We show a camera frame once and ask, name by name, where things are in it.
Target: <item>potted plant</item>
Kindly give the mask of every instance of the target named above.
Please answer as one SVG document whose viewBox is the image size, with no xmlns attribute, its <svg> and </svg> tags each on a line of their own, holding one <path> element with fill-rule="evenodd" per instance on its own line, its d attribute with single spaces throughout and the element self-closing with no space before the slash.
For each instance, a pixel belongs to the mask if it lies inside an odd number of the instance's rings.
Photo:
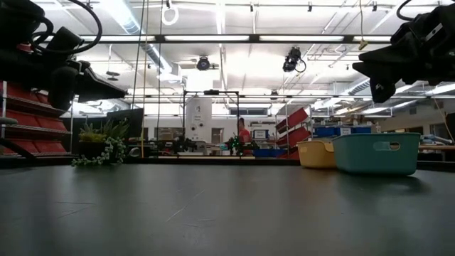
<svg viewBox="0 0 455 256">
<path fill-rule="evenodd" d="M 73 166 L 122 163 L 126 149 L 123 138 L 128 128 L 127 120 L 115 126 L 109 120 L 101 129 L 94 129 L 93 124 L 84 124 L 79 133 L 80 159 L 73 160 Z"/>
</svg>

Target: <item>plant pot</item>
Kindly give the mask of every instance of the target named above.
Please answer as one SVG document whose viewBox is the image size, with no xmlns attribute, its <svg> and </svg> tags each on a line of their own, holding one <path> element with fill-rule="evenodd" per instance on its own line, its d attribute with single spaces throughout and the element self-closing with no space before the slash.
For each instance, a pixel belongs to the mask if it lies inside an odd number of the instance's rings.
<svg viewBox="0 0 455 256">
<path fill-rule="evenodd" d="M 80 142 L 79 145 L 79 155 L 89 160 L 101 156 L 107 146 L 104 142 Z M 114 145 L 114 151 L 109 155 L 109 160 L 105 161 L 105 164 L 111 163 L 117 163 L 117 145 Z"/>
</svg>

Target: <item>chair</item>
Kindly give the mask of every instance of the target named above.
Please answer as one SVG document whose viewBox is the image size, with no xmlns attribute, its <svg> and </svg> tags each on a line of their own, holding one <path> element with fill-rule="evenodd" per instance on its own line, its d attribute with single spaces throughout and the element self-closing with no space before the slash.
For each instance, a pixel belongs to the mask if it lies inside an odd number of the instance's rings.
<svg viewBox="0 0 455 256">
<path fill-rule="evenodd" d="M 2 124 L 18 124 L 18 122 L 16 119 L 0 117 L 0 125 Z M 27 159 L 36 159 L 36 156 L 32 155 L 32 153 L 26 151 L 24 148 L 9 141 L 8 139 L 0 138 L 0 146 L 4 146 Z"/>
</svg>

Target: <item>computer monitor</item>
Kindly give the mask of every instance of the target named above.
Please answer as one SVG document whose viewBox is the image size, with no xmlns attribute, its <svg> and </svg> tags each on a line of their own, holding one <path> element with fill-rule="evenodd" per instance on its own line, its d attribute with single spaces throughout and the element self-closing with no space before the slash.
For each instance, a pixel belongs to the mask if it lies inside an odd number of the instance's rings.
<svg viewBox="0 0 455 256">
<path fill-rule="evenodd" d="M 114 125 L 127 119 L 129 128 L 126 138 L 140 137 L 142 133 L 142 120 L 144 118 L 144 109 L 120 110 L 107 113 L 107 119 L 112 120 Z"/>
</svg>

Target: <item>teal plastic bin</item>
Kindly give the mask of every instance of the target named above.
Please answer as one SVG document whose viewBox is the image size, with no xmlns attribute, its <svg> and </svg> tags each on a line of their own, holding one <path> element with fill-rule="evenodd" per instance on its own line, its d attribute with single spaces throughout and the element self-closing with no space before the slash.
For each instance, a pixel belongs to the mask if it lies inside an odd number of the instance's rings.
<svg viewBox="0 0 455 256">
<path fill-rule="evenodd" d="M 336 166 L 353 174 L 411 175 L 420 134 L 348 134 L 333 140 Z"/>
</svg>

